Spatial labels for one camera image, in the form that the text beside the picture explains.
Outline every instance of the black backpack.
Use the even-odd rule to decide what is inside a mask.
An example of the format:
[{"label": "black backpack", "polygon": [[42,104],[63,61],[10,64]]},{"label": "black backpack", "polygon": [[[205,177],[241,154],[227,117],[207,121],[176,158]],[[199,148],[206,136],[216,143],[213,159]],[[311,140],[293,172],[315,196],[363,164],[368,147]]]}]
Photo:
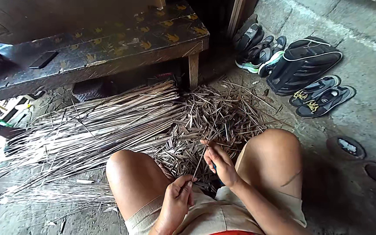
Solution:
[{"label": "black backpack", "polygon": [[308,36],[292,42],[266,81],[277,95],[291,95],[315,82],[342,59],[324,40]]}]

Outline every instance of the red shirt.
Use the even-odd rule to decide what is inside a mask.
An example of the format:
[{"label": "red shirt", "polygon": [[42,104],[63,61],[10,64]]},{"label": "red shirt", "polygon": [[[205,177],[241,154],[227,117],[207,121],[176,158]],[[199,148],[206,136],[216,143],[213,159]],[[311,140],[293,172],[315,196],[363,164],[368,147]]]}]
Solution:
[{"label": "red shirt", "polygon": [[253,232],[231,230],[231,231],[213,233],[212,235],[256,235],[256,234]]}]

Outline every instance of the wooden table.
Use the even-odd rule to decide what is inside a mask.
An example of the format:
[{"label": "wooden table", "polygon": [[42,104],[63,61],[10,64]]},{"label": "wooden table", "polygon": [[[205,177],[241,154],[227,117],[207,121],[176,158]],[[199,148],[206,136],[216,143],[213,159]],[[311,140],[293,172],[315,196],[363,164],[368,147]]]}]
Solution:
[{"label": "wooden table", "polygon": [[[189,57],[190,86],[198,83],[198,54],[209,32],[186,2],[149,9],[128,22],[105,22],[0,50],[16,66],[0,72],[0,100]],[[29,66],[47,51],[59,54],[43,69]]]}]

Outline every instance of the pile of bamboo strips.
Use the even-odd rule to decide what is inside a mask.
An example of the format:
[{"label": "pile of bamboo strips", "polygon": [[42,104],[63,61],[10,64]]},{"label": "pile of bamboo strips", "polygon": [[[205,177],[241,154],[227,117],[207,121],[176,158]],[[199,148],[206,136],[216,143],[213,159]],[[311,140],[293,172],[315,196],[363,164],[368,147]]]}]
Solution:
[{"label": "pile of bamboo strips", "polygon": [[39,169],[0,196],[0,204],[66,203],[80,208],[111,206],[105,183],[58,183],[61,179],[104,168],[112,153],[129,149],[144,152],[179,177],[198,169],[197,184],[215,191],[217,179],[205,161],[200,139],[213,139],[237,157],[244,144],[267,127],[253,90],[222,81],[224,92],[201,86],[178,93],[172,81],[135,89],[117,96],[74,104],[34,121],[13,140],[7,166]]},{"label": "pile of bamboo strips", "polygon": [[104,168],[121,149],[150,153],[167,141],[161,132],[183,116],[172,81],[60,109],[39,117],[10,144],[0,173],[39,169],[15,191],[36,183]]}]

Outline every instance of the beige shorts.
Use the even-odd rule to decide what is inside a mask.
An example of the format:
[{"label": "beige shorts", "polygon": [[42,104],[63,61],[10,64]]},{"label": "beige shorts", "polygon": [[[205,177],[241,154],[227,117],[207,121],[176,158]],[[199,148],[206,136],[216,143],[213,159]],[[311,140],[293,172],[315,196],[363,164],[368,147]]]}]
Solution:
[{"label": "beige shorts", "polygon": [[[174,234],[209,235],[227,230],[241,230],[264,235],[242,201],[227,186],[217,190],[215,199],[203,194],[195,186],[193,191],[194,206],[189,209]],[[278,191],[268,191],[267,194],[277,207],[289,212],[291,218],[303,227],[307,226],[299,198]],[[163,196],[158,196],[130,217],[125,222],[129,234],[148,234],[159,217],[162,203]]]}]

